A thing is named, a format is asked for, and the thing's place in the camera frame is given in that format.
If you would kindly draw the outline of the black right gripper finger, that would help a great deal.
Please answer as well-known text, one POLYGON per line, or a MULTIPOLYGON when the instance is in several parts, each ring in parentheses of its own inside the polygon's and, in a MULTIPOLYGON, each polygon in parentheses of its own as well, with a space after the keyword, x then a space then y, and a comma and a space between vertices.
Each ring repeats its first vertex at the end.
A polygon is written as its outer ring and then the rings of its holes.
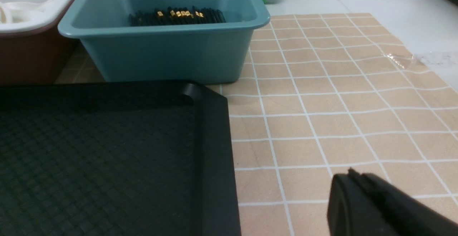
POLYGON ((456 236, 458 225, 373 173, 334 174, 327 207, 331 236, 456 236))

